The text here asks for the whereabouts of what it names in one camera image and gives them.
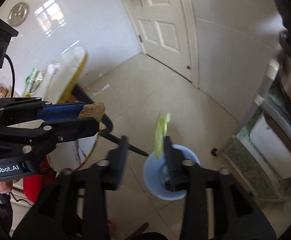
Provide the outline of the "person left hand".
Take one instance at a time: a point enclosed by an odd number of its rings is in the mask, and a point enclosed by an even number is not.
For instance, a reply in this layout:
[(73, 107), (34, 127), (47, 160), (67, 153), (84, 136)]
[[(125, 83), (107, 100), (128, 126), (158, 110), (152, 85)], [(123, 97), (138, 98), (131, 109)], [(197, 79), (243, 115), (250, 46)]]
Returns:
[(13, 189), (13, 181), (2, 181), (0, 182), (0, 194), (6, 194), (11, 192)]

